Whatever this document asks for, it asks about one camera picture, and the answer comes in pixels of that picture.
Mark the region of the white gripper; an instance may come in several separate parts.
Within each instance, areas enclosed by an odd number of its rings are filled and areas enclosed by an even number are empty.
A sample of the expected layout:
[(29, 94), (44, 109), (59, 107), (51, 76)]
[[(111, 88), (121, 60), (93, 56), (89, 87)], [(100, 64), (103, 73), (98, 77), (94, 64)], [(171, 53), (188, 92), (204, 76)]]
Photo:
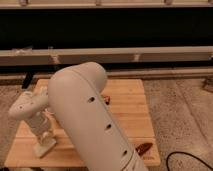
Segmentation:
[(53, 136), (50, 119), (43, 113), (36, 113), (32, 117), (31, 131), (40, 144), (45, 143)]

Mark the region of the small brown item behind arm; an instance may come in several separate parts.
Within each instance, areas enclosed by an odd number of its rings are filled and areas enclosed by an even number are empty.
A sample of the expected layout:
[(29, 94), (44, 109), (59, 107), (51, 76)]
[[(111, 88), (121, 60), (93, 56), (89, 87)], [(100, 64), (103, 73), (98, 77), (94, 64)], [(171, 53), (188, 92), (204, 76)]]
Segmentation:
[(106, 103), (107, 105), (110, 104), (110, 96), (103, 95), (103, 99), (104, 99), (104, 101), (105, 101), (105, 103)]

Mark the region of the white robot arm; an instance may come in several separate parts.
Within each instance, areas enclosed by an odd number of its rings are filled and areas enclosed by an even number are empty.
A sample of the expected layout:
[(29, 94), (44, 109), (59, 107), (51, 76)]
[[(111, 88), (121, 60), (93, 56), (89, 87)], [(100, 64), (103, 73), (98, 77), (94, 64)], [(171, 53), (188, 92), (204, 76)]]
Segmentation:
[(49, 107), (89, 171), (148, 171), (101, 97), (106, 82), (96, 62), (66, 67), (40, 93), (23, 92), (9, 115), (39, 128), (40, 112)]

